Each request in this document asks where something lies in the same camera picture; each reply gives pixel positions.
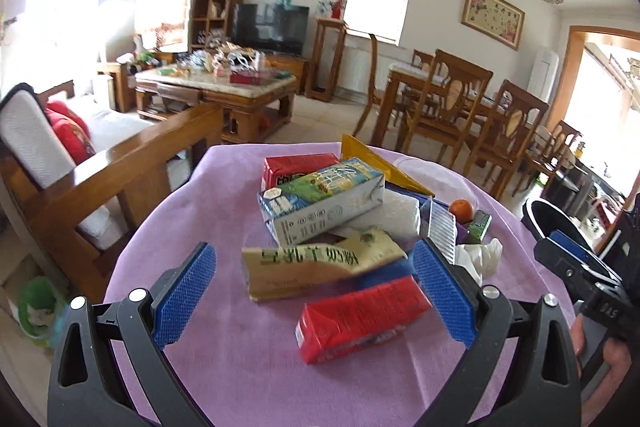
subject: red carton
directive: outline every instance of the red carton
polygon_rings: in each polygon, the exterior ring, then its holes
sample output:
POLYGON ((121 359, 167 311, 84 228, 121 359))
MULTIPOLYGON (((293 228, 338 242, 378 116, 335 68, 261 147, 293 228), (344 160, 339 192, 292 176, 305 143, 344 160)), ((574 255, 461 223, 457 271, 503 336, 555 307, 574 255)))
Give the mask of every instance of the red carton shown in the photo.
POLYGON ((315 364, 381 344, 430 308, 411 276, 306 304, 296 326, 300 355, 315 364))
POLYGON ((262 188, 273 188, 300 176, 311 174, 339 163, 335 154, 303 154, 298 156, 274 156, 264 159, 262 188))

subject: picture frame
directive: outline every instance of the picture frame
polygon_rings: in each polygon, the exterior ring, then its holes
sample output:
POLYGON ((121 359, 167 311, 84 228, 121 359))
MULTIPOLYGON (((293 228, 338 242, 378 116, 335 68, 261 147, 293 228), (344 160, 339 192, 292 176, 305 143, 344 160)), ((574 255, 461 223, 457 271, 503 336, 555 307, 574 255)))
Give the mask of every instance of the picture frame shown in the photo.
POLYGON ((465 0, 462 24, 517 50, 525 13, 505 0, 465 0))

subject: round table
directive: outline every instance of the round table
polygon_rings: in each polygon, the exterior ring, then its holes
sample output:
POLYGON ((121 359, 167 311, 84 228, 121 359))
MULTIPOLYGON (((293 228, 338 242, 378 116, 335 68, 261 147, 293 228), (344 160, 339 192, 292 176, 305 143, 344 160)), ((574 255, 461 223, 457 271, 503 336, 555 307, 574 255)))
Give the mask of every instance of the round table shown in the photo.
MULTIPOLYGON (((136 287, 151 288, 200 241, 216 248, 217 273, 180 340, 164 352, 217 427, 410 427, 463 354, 463 344, 450 338, 432 310, 386 344, 305 365, 294 329, 305 301, 318 295, 260 305, 249 300, 241 248, 275 244, 256 200, 264 158, 329 152, 339 156, 339 151, 339 143, 213 147, 191 180, 147 218, 118 260, 105 302, 121 300, 136 287)), ((535 240, 513 214, 442 166, 376 151, 400 162, 400 168, 407 167, 408 174, 445 201, 472 193, 478 207, 493 216, 489 236, 498 237, 504 247, 497 274, 485 283, 497 285, 509 298, 526 301, 555 293, 571 323, 574 312, 562 282, 533 260, 535 240), (439 194, 443 183, 449 184, 447 194, 439 194)), ((512 351, 513 341, 508 346, 512 351)), ((138 411, 154 419, 124 346, 114 347, 138 411)), ((490 411, 509 361, 510 357, 501 358, 475 417, 490 411)))

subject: orange fruit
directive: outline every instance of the orange fruit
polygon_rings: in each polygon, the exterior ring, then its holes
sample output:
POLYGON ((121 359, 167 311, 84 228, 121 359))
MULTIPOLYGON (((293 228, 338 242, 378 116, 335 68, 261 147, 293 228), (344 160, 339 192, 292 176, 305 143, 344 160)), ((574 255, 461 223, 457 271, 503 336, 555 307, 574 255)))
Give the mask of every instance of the orange fruit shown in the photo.
POLYGON ((474 208, 466 200, 456 200, 449 205, 449 212, 456 216, 456 221, 460 225, 468 223, 474 218, 474 208))

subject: red cushion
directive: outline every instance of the red cushion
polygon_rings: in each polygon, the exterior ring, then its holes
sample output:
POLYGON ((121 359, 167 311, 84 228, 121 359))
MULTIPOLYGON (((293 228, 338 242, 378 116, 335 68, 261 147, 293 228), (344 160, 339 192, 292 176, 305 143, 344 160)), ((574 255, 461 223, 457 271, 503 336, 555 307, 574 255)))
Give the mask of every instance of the red cushion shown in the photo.
POLYGON ((53 132, 56 133, 76 165, 80 165, 95 154, 89 137, 75 121, 50 109, 45 109, 44 112, 49 118, 53 132))
POLYGON ((91 133, 89 133, 89 126, 84 123, 84 120, 82 118, 80 118, 78 115, 76 115, 76 113, 69 109, 66 103, 64 103, 62 100, 51 100, 50 102, 47 102, 47 109, 70 118, 80 126, 80 128, 84 131, 84 134, 91 138, 91 133))

